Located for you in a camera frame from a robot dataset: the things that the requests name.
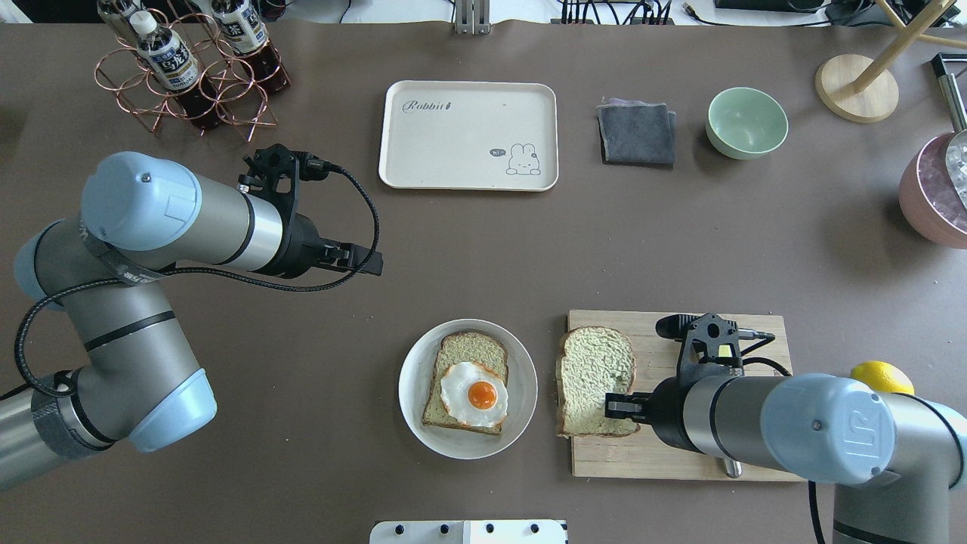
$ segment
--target brown table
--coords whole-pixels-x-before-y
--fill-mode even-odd
[[[866,359],[902,367],[927,398],[967,411],[961,383],[967,253],[903,219],[901,171],[951,129],[915,45],[893,73],[900,105],[857,125],[812,90],[836,54],[875,55],[887,29],[572,28],[502,23],[460,39],[450,25],[272,27],[294,86],[279,126],[252,144],[219,129],[145,133],[93,82],[111,49],[100,25],[0,25],[0,256],[72,213],[98,161],[136,150],[233,183],[244,153],[276,141],[348,167],[379,206],[381,278],[286,294],[214,277],[166,292],[220,403],[215,420],[151,455],[124,442],[0,496],[0,540],[367,542],[377,520],[550,517],[571,542],[813,542],[803,484],[588,480],[556,438],[557,345],[572,308],[785,316],[799,372],[844,374]],[[561,177],[544,194],[397,191],[376,174],[386,89],[400,79],[537,81],[557,93]],[[791,132],[766,159],[721,157],[705,108],[726,87],[763,89]],[[601,97],[678,112],[674,168],[601,163]],[[320,231],[364,243],[348,183],[306,186]],[[303,283],[331,276],[315,272]],[[29,301],[0,271],[9,345]],[[454,461],[407,429],[396,380],[410,346],[457,317],[500,323],[529,348],[541,393],[527,432],[480,461]],[[48,313],[28,353],[38,373],[83,351]],[[19,383],[4,358],[0,383]],[[821,489],[831,527],[832,490]],[[956,494],[952,511],[967,508]],[[967,540],[955,516],[952,541]]]

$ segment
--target white plate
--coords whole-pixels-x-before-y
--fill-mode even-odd
[[[557,99],[539,83],[397,81],[379,177],[397,189],[546,191],[557,182]]]
[[[422,423],[433,364],[443,337],[454,332],[482,332],[507,349],[507,419],[499,437]],[[437,325],[406,354],[399,372],[399,407],[413,434],[429,449],[454,459],[480,459],[503,451],[523,434],[538,401],[538,375],[524,345],[504,327],[480,319],[456,319]]]

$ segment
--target bottle cap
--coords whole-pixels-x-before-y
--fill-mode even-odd
[[[128,20],[138,36],[147,36],[158,28],[158,22],[151,12],[134,12]]]

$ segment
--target folded gray cloth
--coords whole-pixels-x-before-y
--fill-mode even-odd
[[[598,106],[598,121],[606,163],[675,164],[675,112],[668,105],[611,99]]]

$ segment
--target robotic arm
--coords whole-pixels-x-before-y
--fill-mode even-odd
[[[382,273],[378,229],[373,247],[363,248],[320,238],[296,213],[299,181],[336,171],[363,193],[375,221],[371,201],[345,170],[279,144],[246,162],[235,191],[170,161],[112,155],[88,179],[80,213],[20,250],[17,282],[37,300],[103,285],[68,290],[55,305],[67,311],[91,364],[39,380],[26,371],[32,388],[0,400],[0,490],[122,438],[142,452],[163,448],[215,416],[205,371],[155,280],[218,271],[174,269],[175,261],[282,278],[311,267]]]
[[[656,329],[682,343],[676,377],[608,394],[607,417],[651,425],[672,447],[835,484],[835,544],[948,544],[950,490],[967,481],[962,415],[849,378],[735,376],[740,338],[770,335],[713,314]]]

